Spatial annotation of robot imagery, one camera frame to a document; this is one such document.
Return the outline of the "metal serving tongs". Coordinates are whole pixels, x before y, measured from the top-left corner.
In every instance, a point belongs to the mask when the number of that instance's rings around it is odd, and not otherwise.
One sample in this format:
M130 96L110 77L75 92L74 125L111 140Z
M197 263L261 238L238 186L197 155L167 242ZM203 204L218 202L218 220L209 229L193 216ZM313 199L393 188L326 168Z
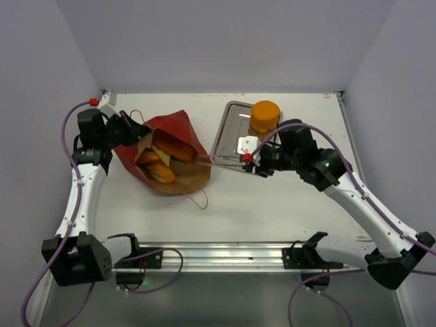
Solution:
M235 155L196 155L193 163L203 166L227 168L233 170L242 170L242 168L246 165L246 163L240 160L239 156Z

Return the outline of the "red paper bag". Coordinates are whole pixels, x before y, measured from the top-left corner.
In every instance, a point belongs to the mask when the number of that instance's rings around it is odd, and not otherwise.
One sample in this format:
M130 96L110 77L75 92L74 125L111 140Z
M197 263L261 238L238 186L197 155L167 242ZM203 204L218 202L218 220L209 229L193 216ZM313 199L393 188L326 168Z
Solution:
M132 146L118 146L115 153L123 167L154 191L187 196L211 178L211 160L199 141L188 114L172 114L143 120L151 132Z

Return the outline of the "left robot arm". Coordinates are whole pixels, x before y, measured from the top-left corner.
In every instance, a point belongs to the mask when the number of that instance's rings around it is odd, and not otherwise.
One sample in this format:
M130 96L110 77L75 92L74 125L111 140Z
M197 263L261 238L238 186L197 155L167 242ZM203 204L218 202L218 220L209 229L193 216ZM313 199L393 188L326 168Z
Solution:
M72 187L64 218L54 238L42 243L42 255L61 287L106 281L117 263L131 268L142 258L134 234L115 234L100 241L95 221L113 149L136 145L151 130L124 111L109 115L97 108L79 112L78 127L80 133L69 152Z

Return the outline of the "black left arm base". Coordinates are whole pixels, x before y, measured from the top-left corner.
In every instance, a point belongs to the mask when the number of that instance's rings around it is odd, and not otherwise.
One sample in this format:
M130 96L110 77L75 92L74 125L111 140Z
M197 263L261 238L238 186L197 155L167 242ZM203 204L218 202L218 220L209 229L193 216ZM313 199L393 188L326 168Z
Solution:
M116 284L126 290L137 290L145 282L145 273L147 269L160 269L163 252L149 255L137 260L131 260L132 257L145 255L156 251L156 247L141 247L136 253L129 256L129 260L122 259L115 264Z

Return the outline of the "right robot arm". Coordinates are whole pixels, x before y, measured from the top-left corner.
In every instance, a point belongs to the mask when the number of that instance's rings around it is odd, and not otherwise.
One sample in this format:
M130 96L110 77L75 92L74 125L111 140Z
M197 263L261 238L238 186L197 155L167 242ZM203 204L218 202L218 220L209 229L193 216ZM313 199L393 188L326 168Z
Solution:
M368 234L374 249L344 237L316 232L300 247L283 249L286 268L338 268L346 265L367 271L389 290L396 290L432 249L435 238L417 232L394 215L369 190L336 144L321 149L312 136L317 127L292 119L279 124L264 141L256 136L238 139L236 152L245 172L268 177L292 171L336 202Z

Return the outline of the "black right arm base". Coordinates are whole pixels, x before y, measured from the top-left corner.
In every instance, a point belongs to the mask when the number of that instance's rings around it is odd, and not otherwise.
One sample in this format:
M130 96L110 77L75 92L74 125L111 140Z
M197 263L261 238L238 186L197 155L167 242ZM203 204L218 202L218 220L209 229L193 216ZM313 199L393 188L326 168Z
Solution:
M300 271L302 281L344 267L342 263L321 259L311 243L300 240L294 241L289 247L282 248L281 259L284 269Z

